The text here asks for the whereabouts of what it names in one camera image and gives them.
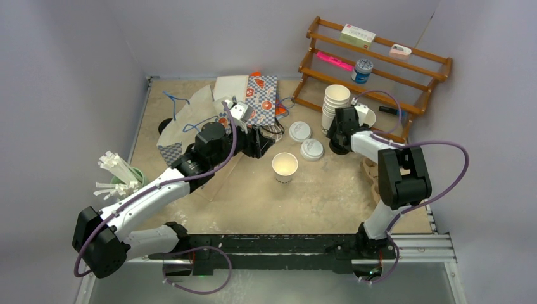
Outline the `single white paper cup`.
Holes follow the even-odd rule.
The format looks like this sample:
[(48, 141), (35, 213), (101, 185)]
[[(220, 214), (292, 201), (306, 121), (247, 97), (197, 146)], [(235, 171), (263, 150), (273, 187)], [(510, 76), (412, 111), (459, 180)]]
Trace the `single white paper cup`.
[(275, 179), (282, 184), (291, 182), (297, 169), (298, 160), (291, 153), (278, 153), (272, 159), (272, 170), (274, 171)]

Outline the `checkered paper bag blue handles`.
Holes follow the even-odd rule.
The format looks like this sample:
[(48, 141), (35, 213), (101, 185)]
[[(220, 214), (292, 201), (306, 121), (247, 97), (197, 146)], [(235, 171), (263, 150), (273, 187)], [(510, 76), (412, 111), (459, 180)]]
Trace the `checkered paper bag blue handles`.
[(146, 197), (166, 205), (209, 184), (238, 153), (261, 157), (261, 147), (272, 140), (256, 125), (246, 125), (251, 111), (233, 98), (215, 100), (208, 85), (194, 93), (159, 125), (157, 148), (167, 169), (143, 187)]

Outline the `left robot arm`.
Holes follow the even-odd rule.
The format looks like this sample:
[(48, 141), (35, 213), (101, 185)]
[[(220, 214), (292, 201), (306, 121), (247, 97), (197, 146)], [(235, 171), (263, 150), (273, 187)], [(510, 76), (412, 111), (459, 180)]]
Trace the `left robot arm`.
[(186, 228), (167, 222), (157, 229), (137, 226), (164, 206), (204, 186), (233, 156), (242, 153), (261, 158), (275, 140), (253, 125), (232, 127), (227, 133), (218, 122), (205, 124), (194, 142), (159, 177), (129, 197), (101, 209), (87, 207), (77, 218), (72, 246), (78, 253), (74, 274), (104, 278), (127, 260), (167, 253), (174, 259), (187, 255), (190, 236)]

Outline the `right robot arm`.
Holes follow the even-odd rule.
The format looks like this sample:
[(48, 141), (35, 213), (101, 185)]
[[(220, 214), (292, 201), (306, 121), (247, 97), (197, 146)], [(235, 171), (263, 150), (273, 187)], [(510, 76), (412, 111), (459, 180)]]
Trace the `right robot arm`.
[(334, 153), (354, 152), (377, 164), (380, 201), (360, 224), (355, 241), (357, 253), (370, 258), (387, 245), (396, 217), (431, 196), (424, 153), (420, 146), (401, 146), (377, 138), (360, 124), (356, 109), (350, 106), (336, 109), (327, 137)]

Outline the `dark paper cup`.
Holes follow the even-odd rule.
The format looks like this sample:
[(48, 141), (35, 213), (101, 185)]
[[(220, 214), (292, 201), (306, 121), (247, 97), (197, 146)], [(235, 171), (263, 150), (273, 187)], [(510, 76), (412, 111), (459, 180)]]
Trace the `dark paper cup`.
[(368, 128), (371, 128), (376, 122), (376, 114), (374, 113), (374, 111), (372, 111), (370, 108), (369, 108), (369, 112), (367, 114), (367, 118), (366, 118), (366, 124), (363, 124), (361, 127), (368, 127)]

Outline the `stack of white paper cups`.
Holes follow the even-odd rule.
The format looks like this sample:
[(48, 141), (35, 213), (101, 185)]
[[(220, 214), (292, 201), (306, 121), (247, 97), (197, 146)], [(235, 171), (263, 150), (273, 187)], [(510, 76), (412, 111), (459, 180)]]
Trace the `stack of white paper cups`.
[(322, 132), (327, 134), (335, 117), (335, 110), (347, 107), (350, 104), (350, 90), (339, 84), (329, 85), (325, 89), (324, 101), (322, 104)]

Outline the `white cup lid far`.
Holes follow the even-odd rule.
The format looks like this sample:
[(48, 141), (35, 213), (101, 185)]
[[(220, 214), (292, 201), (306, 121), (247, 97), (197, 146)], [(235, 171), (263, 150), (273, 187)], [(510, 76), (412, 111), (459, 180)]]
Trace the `white cup lid far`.
[(311, 138), (311, 127), (303, 121), (293, 122), (289, 127), (289, 136), (292, 140), (302, 143)]

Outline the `white cup lid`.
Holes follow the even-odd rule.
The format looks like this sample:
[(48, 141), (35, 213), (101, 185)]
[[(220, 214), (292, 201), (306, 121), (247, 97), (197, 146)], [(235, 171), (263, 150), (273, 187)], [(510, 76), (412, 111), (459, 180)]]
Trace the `white cup lid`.
[(303, 121), (293, 122), (289, 127), (289, 136), (292, 140), (302, 143), (311, 138), (311, 127)]
[(323, 157), (324, 147), (322, 143), (316, 139), (307, 139), (302, 142), (300, 153), (306, 161), (315, 162)]

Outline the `black blue marker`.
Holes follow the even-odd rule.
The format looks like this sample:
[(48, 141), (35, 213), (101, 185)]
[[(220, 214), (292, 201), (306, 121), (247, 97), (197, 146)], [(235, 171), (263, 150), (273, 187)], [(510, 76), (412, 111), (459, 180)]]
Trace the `black blue marker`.
[(400, 113), (396, 108), (391, 108), (388, 106), (379, 106), (378, 110), (383, 113), (387, 113), (390, 115), (398, 116)]

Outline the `stack of flat paper bags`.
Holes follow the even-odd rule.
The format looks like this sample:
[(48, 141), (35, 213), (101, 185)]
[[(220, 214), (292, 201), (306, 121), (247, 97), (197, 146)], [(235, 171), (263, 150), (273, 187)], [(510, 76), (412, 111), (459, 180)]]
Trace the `stack of flat paper bags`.
[(277, 77), (273, 75), (235, 75), (217, 77), (213, 88), (213, 106), (220, 122), (225, 113), (220, 103), (223, 99), (235, 98), (253, 109), (247, 124), (255, 124), (276, 141), (283, 138), (285, 128), (280, 119), (289, 115), (294, 106), (294, 98), (280, 98), (277, 92)]

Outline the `blue white jar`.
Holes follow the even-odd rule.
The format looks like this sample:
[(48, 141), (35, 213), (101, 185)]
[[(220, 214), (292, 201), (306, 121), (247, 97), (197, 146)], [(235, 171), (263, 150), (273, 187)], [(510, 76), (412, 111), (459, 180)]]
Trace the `blue white jar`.
[(359, 59), (351, 73), (351, 79), (357, 84), (365, 84), (373, 70), (373, 62), (367, 58)]

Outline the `white green box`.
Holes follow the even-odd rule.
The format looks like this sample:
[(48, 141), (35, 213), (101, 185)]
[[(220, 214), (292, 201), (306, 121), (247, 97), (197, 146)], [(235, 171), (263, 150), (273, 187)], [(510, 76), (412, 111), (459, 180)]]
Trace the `white green box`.
[(339, 36), (340, 41), (361, 49), (369, 49), (375, 38), (376, 33), (350, 24), (343, 27)]

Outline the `stack of black lids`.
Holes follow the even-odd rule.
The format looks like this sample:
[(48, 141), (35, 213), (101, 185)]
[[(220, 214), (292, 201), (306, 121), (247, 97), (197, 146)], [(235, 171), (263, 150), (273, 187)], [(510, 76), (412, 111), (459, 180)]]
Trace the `stack of black lids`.
[(165, 128), (170, 124), (170, 122), (172, 121), (173, 119), (172, 118), (166, 118), (164, 120), (162, 120), (158, 126), (158, 133), (159, 135), (162, 135), (163, 131), (165, 130)]

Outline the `wrapped white straws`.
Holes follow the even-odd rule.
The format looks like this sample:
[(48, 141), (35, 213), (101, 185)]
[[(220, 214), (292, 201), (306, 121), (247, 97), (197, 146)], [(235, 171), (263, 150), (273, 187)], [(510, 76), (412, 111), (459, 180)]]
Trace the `wrapped white straws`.
[(141, 189), (136, 178), (131, 175), (130, 169), (133, 167), (119, 156), (118, 153), (107, 151), (103, 156), (99, 157), (98, 165), (101, 169), (108, 171), (112, 177), (117, 176), (124, 182), (128, 182), (129, 179), (133, 179), (133, 181), (130, 184), (95, 182), (96, 190), (93, 192), (93, 195), (103, 196), (104, 200), (110, 198), (121, 200)]

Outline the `black aluminium base frame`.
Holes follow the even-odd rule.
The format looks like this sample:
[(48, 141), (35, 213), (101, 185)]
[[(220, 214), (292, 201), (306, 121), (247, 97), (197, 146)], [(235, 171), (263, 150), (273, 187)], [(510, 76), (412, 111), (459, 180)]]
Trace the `black aluminium base frame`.
[(454, 262), (448, 235), (395, 234), (366, 246), (356, 234), (190, 234), (170, 253), (132, 248), (127, 262), (162, 263), (167, 275), (232, 270), (330, 270), (376, 280), (395, 262)]

